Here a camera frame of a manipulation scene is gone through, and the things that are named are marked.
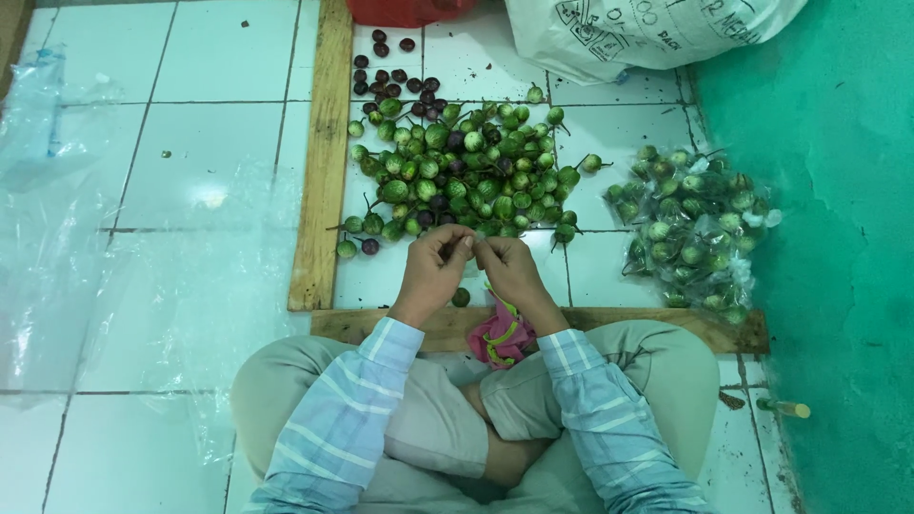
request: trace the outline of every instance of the small bottle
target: small bottle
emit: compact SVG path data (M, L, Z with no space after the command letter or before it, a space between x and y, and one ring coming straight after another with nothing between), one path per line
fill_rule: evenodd
M786 416L805 419L810 414L809 407L804 403L778 402L771 398L759 398L755 404L763 411L776 411Z

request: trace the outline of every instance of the green wall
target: green wall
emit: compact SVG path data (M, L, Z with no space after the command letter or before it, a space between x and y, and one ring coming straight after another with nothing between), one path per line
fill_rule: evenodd
M809 0L693 69L709 138L775 189L755 252L809 514L914 512L914 4Z

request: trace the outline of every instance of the wooden plank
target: wooden plank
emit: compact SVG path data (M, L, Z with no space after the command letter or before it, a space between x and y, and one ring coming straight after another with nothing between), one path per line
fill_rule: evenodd
M370 333L387 311L314 311L311 314L311 334L347 342L359 330ZM474 327L494 316L494 312L494 307L441 309L422 326L425 332L422 351L466 351L466 336ZM654 319L688 329L701 337L715 353L769 353L768 328L765 326L765 315L760 310L749 313L749 319L739 330L711 321L692 309L566 307L562 312L571 326L579 330L591 330L628 319Z
M10 65L19 62L35 0L0 1L0 100L13 81Z
M352 16L345 0L322 0L317 19L311 124L302 213L289 284L290 311L329 309L336 274L336 231L345 186Z

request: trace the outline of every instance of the red bag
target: red bag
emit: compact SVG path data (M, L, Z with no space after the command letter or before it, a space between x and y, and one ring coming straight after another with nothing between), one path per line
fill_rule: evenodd
M418 28L454 19L476 5L476 0L346 0L359 25Z

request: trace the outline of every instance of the light blue striped shirt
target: light blue striped shirt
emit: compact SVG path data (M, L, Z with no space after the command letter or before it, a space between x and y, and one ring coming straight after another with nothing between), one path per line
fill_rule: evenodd
M374 475L423 337L385 317L358 350L334 360L292 412L263 485L242 512L350 512ZM713 511L676 467L646 401L618 366L578 330L538 342L562 422L608 512Z

